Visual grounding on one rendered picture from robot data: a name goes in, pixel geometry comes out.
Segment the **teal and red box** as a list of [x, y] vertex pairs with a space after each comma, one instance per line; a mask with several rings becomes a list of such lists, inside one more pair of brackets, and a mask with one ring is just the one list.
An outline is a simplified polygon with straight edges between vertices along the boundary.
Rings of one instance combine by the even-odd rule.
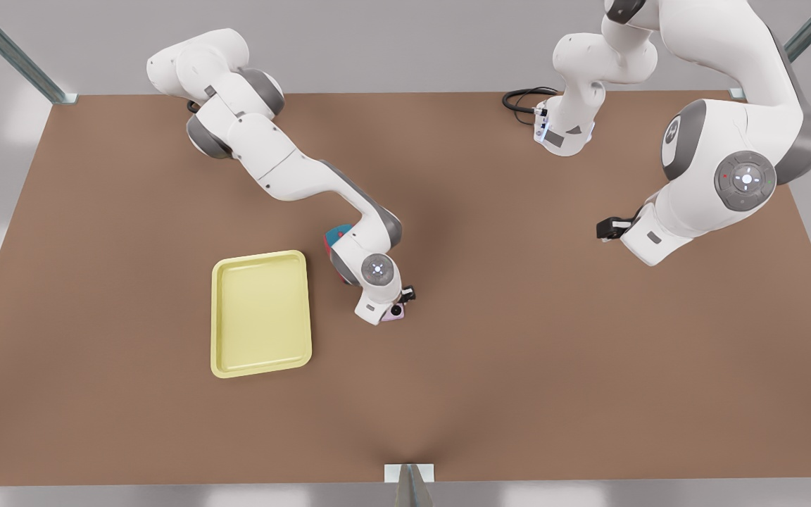
[[332, 265], [338, 273], [338, 276], [340, 276], [342, 282], [346, 283], [347, 285], [357, 285], [357, 283], [351, 279], [351, 273], [348, 272], [348, 267], [339, 261], [339, 259], [336, 257], [335, 251], [332, 250], [334, 244], [340, 238], [344, 237], [344, 235], [347, 234], [351, 228], [351, 224], [343, 224], [329, 229], [324, 236], [324, 247], [329, 260], [331, 260]]

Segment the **yellow rectangular tray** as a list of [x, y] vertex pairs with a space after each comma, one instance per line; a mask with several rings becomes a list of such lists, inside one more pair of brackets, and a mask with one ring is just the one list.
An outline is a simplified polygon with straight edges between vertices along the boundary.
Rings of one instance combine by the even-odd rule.
[[302, 367], [313, 343], [306, 257], [226, 258], [211, 275], [211, 371], [228, 379]]

